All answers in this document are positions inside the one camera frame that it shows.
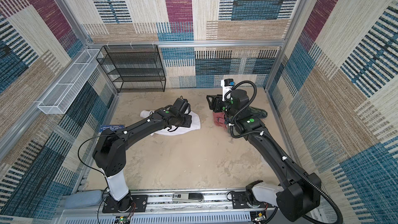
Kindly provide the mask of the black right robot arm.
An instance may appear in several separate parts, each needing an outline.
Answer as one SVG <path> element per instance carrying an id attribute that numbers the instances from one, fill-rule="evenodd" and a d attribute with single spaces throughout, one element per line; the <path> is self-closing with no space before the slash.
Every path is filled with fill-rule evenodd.
<path id="1" fill-rule="evenodd" d="M 244 199 L 250 207 L 270 204 L 278 208 L 287 220 L 294 222 L 299 218 L 316 223 L 308 214 L 320 205 L 321 180 L 315 174 L 308 174 L 296 165 L 282 147 L 274 140 L 262 121 L 266 113 L 253 108 L 256 94 L 249 97 L 242 89 L 232 88 L 225 94 L 207 95 L 210 110 L 221 114 L 223 124 L 235 139 L 244 138 L 262 156 L 276 174 L 276 186 L 262 180 L 246 186 Z"/>

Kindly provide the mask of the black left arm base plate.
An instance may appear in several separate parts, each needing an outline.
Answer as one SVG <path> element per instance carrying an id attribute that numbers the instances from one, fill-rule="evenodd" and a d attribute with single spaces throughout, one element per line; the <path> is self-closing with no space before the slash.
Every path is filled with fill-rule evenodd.
<path id="1" fill-rule="evenodd" d="M 112 196 L 107 196 L 102 213 L 143 213 L 146 210 L 147 201 L 148 195 L 127 195 L 120 201 L 116 201 Z"/>

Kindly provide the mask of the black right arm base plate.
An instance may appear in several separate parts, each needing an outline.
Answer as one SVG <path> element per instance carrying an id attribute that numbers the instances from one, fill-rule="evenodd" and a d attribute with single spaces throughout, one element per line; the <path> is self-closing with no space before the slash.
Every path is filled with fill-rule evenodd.
<path id="1" fill-rule="evenodd" d="M 268 208 L 273 207 L 272 204 L 257 201 L 252 193 L 247 191 L 230 191 L 226 195 L 227 199 L 232 202 L 234 209 L 244 208 Z"/>

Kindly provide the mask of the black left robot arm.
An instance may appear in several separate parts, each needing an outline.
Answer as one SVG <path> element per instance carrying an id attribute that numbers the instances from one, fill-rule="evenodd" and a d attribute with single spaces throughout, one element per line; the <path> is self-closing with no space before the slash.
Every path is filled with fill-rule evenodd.
<path id="1" fill-rule="evenodd" d="M 177 98 L 173 105 L 159 108 L 147 118 L 124 129 L 110 128 L 101 132 L 92 157 L 104 174 L 109 196 L 106 198 L 104 213 L 125 213 L 133 210 L 134 202 L 124 178 L 126 151 L 138 141 L 167 129 L 174 132 L 181 126 L 190 127 L 190 104 L 187 99 Z"/>

